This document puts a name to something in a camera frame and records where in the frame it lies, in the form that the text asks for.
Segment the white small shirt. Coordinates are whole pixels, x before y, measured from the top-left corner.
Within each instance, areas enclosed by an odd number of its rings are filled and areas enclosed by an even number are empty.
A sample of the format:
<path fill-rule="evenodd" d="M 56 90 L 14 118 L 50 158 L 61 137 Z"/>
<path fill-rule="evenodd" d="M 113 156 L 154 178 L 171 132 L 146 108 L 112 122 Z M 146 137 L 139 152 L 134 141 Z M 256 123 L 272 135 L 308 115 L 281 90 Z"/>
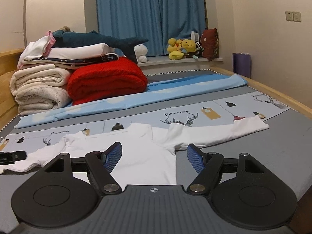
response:
<path fill-rule="evenodd" d="M 229 125 L 204 127 L 171 124 L 165 129 L 132 123 L 128 128 L 115 132 L 65 135 L 58 143 L 30 153 L 23 161 L 1 166 L 1 172 L 27 172 L 36 166 L 45 166 L 60 153 L 83 157 L 93 151 L 103 152 L 113 143 L 120 142 L 122 157 L 111 175 L 121 188 L 128 184 L 175 185 L 176 151 L 185 150 L 189 144 L 212 146 L 268 128 L 269 125 L 258 116 L 243 118 Z"/>

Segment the cream folded quilt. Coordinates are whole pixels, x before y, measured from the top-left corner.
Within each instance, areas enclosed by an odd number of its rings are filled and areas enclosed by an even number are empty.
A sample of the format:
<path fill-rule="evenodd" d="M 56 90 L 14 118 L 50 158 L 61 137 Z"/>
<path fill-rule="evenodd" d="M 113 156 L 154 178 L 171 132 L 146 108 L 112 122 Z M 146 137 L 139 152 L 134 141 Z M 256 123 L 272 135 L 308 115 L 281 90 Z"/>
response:
<path fill-rule="evenodd" d="M 10 91 L 20 116 L 67 106 L 71 102 L 67 83 L 71 73 L 55 65 L 39 65 L 15 72 Z"/>

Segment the red folded blanket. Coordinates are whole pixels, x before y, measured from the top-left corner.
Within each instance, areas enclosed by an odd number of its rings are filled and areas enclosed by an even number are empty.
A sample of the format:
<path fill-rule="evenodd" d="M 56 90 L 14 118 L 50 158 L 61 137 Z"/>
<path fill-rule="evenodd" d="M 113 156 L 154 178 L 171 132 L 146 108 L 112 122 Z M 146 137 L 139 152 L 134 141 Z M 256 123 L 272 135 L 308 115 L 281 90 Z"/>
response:
<path fill-rule="evenodd" d="M 144 92 L 148 79 L 126 57 L 77 69 L 69 78 L 67 92 L 73 105 Z"/>

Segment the light blue folded sheet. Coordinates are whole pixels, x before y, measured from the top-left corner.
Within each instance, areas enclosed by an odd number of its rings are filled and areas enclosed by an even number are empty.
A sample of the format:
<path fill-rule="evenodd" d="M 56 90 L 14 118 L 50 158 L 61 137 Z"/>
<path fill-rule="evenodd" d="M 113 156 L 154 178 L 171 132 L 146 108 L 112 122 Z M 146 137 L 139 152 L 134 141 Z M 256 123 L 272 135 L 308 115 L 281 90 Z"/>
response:
<path fill-rule="evenodd" d="M 247 81 L 235 74 L 203 74 L 148 84 L 145 92 L 112 97 L 84 104 L 23 116 L 15 129 L 52 123 L 64 119 L 125 110 L 165 100 L 196 96 L 245 86 Z"/>

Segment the white folded pillow stack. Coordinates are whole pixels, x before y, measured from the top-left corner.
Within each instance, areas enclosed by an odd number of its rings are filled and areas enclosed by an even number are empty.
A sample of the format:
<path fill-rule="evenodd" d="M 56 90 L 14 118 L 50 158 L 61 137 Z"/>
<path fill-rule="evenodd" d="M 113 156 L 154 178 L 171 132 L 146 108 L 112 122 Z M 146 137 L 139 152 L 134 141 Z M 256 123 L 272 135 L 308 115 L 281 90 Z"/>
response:
<path fill-rule="evenodd" d="M 103 61 L 118 60 L 119 56 L 112 52 L 112 49 L 106 43 L 77 47 L 77 48 L 53 48 L 56 40 L 49 32 L 48 35 L 35 42 L 30 42 L 20 55 L 17 63 L 17 69 L 22 69 L 30 61 L 38 58 L 48 58 L 68 62 L 70 60 L 78 61 L 90 60 L 93 58 L 102 58 Z"/>

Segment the white plush toy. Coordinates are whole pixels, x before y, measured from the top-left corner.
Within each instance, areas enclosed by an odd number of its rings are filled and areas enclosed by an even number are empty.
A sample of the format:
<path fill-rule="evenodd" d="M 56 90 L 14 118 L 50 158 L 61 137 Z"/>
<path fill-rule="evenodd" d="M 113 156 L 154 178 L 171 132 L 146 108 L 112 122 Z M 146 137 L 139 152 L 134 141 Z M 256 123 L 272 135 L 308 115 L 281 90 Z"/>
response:
<path fill-rule="evenodd" d="M 147 60 L 147 53 L 148 48 L 144 44 L 138 44 L 134 47 L 135 56 L 138 62 L 140 63 L 146 63 Z"/>

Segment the yellow plush toys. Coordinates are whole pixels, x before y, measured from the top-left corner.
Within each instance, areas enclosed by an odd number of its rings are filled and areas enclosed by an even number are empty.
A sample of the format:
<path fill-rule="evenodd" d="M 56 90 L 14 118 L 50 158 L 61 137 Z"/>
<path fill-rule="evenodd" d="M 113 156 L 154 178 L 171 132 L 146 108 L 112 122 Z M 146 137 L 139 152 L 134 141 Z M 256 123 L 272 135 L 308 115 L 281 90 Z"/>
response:
<path fill-rule="evenodd" d="M 188 53 L 196 51 L 196 43 L 192 39 L 175 39 L 168 40 L 167 52 L 170 60 L 180 60 L 187 56 Z"/>

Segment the dark blue shark plush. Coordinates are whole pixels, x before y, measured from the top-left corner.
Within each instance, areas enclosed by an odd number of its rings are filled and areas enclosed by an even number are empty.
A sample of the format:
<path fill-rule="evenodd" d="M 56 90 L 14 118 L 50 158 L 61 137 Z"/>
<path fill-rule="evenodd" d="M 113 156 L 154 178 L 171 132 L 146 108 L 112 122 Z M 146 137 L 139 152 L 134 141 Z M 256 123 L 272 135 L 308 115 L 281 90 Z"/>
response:
<path fill-rule="evenodd" d="M 56 40 L 53 47 L 55 48 L 79 48 L 99 43 L 105 43 L 109 47 L 119 49 L 131 61 L 137 63 L 134 47 L 139 44 L 148 42 L 148 39 L 142 37 L 129 37 L 118 39 L 116 37 L 102 35 L 96 31 L 89 33 L 65 32 L 63 30 L 52 33 Z"/>

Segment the blue curtain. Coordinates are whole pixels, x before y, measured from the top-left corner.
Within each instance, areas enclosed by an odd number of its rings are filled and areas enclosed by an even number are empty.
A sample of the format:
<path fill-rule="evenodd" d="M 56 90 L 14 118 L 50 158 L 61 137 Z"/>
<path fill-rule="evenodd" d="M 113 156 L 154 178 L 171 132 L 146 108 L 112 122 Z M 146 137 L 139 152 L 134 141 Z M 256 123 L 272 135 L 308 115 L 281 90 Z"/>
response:
<path fill-rule="evenodd" d="M 168 40 L 205 30 L 204 0 L 96 0 L 99 32 L 148 39 L 149 56 L 167 54 Z"/>

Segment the wooden bed frame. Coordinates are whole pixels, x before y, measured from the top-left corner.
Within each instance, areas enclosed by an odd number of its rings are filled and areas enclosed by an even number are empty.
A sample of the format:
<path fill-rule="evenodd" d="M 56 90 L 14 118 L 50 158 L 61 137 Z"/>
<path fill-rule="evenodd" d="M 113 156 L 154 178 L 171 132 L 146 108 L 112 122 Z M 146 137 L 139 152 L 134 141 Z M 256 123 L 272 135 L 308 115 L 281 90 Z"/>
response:
<path fill-rule="evenodd" d="M 1 132 L 13 125 L 14 119 L 17 117 L 17 104 L 12 97 L 8 84 L 11 76 L 16 72 L 17 61 L 23 49 L 1 52 Z M 183 61 L 169 61 L 165 57 L 152 57 L 147 63 L 139 63 L 139 67 L 146 76 L 154 76 L 161 74 L 176 74 L 188 71 L 205 71 L 211 70 L 217 74 L 234 75 L 234 72 L 221 68 L 222 59 L 216 59 L 209 62 L 205 58 L 200 58 L 198 61 L 185 59 Z M 292 109 L 302 113 L 308 118 L 311 118 L 311 108 L 305 106 L 299 101 L 289 97 L 288 95 L 275 90 L 263 83 L 253 79 L 244 77 L 247 80 L 247 85 L 255 90 L 267 94 L 274 99 L 286 104 Z"/>

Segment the wall switch plates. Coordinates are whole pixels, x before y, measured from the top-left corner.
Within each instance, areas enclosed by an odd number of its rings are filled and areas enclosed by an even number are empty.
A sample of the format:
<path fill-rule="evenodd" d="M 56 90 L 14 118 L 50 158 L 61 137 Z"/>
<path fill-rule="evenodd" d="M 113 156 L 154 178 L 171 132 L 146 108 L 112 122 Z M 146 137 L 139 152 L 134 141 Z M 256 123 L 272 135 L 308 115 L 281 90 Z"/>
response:
<path fill-rule="evenodd" d="M 285 19 L 289 22 L 301 22 L 301 13 L 300 12 L 285 12 Z"/>

